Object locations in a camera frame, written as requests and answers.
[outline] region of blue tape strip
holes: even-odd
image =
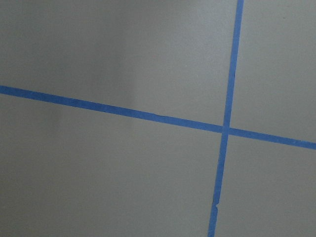
[[[67,105],[67,106],[72,106],[72,107],[77,107],[77,108],[82,108],[82,109],[87,109],[87,110],[95,110],[95,111],[100,111],[100,112],[105,112],[105,113],[110,113],[110,114],[122,115],[122,116],[137,118],[137,119],[145,119],[145,120],[150,120],[150,121],[155,121],[155,122],[162,122],[162,123],[167,123],[167,124],[172,124],[172,125],[177,125],[177,126],[182,126],[182,127],[189,127],[189,128],[195,128],[195,129],[218,132],[218,133],[222,132],[222,126],[219,126],[219,125],[192,121],[192,120],[182,119],[182,118],[169,117],[169,116],[160,116],[160,115],[155,115],[152,113],[147,113],[147,112],[138,111],[138,110],[131,110],[131,109],[126,109],[122,107],[104,105],[104,104],[99,104],[99,103],[94,103],[94,102],[89,102],[89,101],[84,101],[84,100],[72,99],[72,98],[67,98],[63,96],[51,95],[51,94],[35,92],[35,91],[30,91],[30,90],[23,90],[23,89],[18,89],[14,87],[3,86],[3,85],[0,85],[0,93],[22,97],[22,98],[33,99],[33,100],[50,102],[54,104]]]
[[[303,148],[316,150],[316,143],[296,140],[296,139],[291,139],[291,138],[286,138],[286,137],[279,137],[279,136],[269,135],[265,133],[251,132],[251,131],[246,131],[246,130],[237,129],[237,128],[230,128],[229,134],[233,136],[238,136],[238,137],[245,137],[245,138],[251,138],[251,139],[256,139],[256,140],[261,140],[261,141],[274,142],[274,143],[280,143],[280,144],[285,144],[285,145],[290,145],[290,146],[295,146],[295,147],[303,147]]]
[[[237,56],[238,56],[239,36],[240,36],[240,28],[241,28],[242,9],[243,9],[243,0],[238,0],[236,16],[235,16],[231,62],[230,62],[228,85],[227,85],[223,132],[222,132],[221,146],[220,146],[220,152],[219,152],[219,158],[218,158],[218,164],[217,164],[213,203],[212,203],[212,208],[211,208],[211,215],[210,215],[208,235],[207,235],[208,237],[214,237],[215,235],[217,213],[218,213],[217,205],[219,203],[221,189],[222,189],[224,165],[225,165],[228,135],[229,135],[231,115],[232,115],[232,106],[233,106],[235,72],[236,72],[236,67],[237,67]]]
[[[177,126],[222,133],[222,126],[218,126],[214,124],[187,120],[187,119],[182,119],[182,118],[159,116],[159,115],[137,111],[137,110],[104,105],[104,104],[99,104],[99,103],[94,103],[94,102],[89,102],[89,101],[84,101],[84,100],[71,99],[67,97],[45,94],[45,93],[35,92],[35,91],[30,91],[30,90],[23,90],[23,89],[18,89],[14,87],[3,86],[3,85],[0,85],[0,94],[6,94],[6,95],[11,95],[11,96],[16,96],[16,97],[27,98],[27,99],[45,101],[45,102],[54,103],[54,104],[72,106],[72,107],[77,107],[77,108],[82,108],[82,109],[95,110],[95,111],[122,115],[122,116],[127,116],[127,117],[132,117],[132,118],[145,119],[145,120],[157,121],[157,122],[162,122],[162,123],[167,123],[167,124],[173,124]],[[229,128],[229,135],[316,150],[316,143],[313,143],[313,142],[291,139],[291,138],[286,138],[286,137],[279,137],[279,136],[252,132],[252,131],[247,131],[247,130],[242,130],[242,129],[237,129],[237,128]]]

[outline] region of gray wall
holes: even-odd
[[[236,0],[4,1],[0,85],[222,125]],[[316,2],[246,0],[231,126],[316,142]],[[221,134],[0,95],[0,236],[205,237]],[[314,237],[316,152],[229,137],[216,237]]]

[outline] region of blue painter's tape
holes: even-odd
[[[77,107],[77,108],[82,108],[82,109],[87,109],[87,110],[95,110],[95,111],[122,115],[122,116],[137,118],[137,119],[145,119],[145,120],[150,120],[150,121],[155,121],[155,122],[167,123],[167,124],[172,124],[172,125],[177,125],[177,126],[182,126],[182,127],[189,127],[189,128],[195,128],[195,129],[218,132],[218,133],[222,132],[222,126],[219,126],[219,125],[198,122],[198,121],[193,121],[193,120],[188,120],[188,119],[182,119],[182,118],[169,117],[169,116],[160,116],[160,115],[138,111],[138,110],[131,110],[131,109],[126,109],[122,107],[104,105],[104,104],[99,104],[99,103],[90,102],[90,101],[72,99],[72,98],[67,98],[63,96],[51,95],[51,94],[35,92],[35,91],[30,91],[30,90],[23,90],[23,89],[18,89],[14,87],[3,86],[3,85],[0,85],[0,93],[22,97],[22,98],[33,99],[33,100],[50,102],[50,103],[59,104],[59,105],[67,105],[67,106],[72,106],[72,107]]]
[[[235,73],[236,73],[236,67],[237,67],[237,56],[238,56],[239,36],[240,36],[241,19],[242,19],[242,9],[243,9],[243,0],[238,0],[237,8],[236,8],[236,16],[235,16],[231,62],[230,62],[230,69],[229,69],[229,76],[228,76],[223,132],[222,132],[221,146],[220,146],[219,158],[218,158],[218,164],[217,164],[216,179],[215,179],[215,186],[214,186],[214,193],[213,193],[213,203],[211,207],[211,215],[210,215],[208,234],[207,234],[208,237],[215,236],[215,228],[216,228],[216,221],[217,221],[217,214],[218,214],[217,205],[219,204],[220,195],[221,195],[223,175],[224,175],[224,165],[225,165],[228,136],[229,136],[230,123],[231,123],[231,115],[232,115],[234,86],[235,86]]]
[[[294,147],[303,147],[303,148],[316,150],[316,143],[308,142],[308,141],[296,140],[296,139],[291,139],[291,138],[286,138],[286,137],[279,137],[279,136],[274,136],[274,135],[269,135],[269,134],[264,134],[264,133],[259,133],[259,132],[246,131],[246,130],[241,130],[237,128],[230,128],[229,134],[233,136],[238,136],[238,137],[252,138],[252,139],[261,140],[261,141],[274,142],[274,143],[280,143],[280,144],[290,145]]]

